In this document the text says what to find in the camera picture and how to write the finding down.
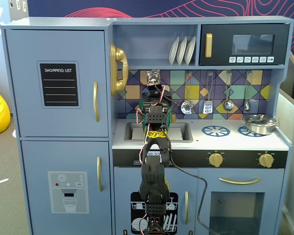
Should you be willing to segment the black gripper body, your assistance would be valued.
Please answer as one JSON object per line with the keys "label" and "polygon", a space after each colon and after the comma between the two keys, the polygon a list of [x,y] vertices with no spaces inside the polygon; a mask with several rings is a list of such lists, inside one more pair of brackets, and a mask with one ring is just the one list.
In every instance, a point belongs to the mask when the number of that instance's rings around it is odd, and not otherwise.
{"label": "black gripper body", "polygon": [[140,100],[140,109],[155,103],[165,103],[167,106],[172,106],[172,94],[165,89],[163,85],[151,86],[148,92],[142,93],[142,99]]}

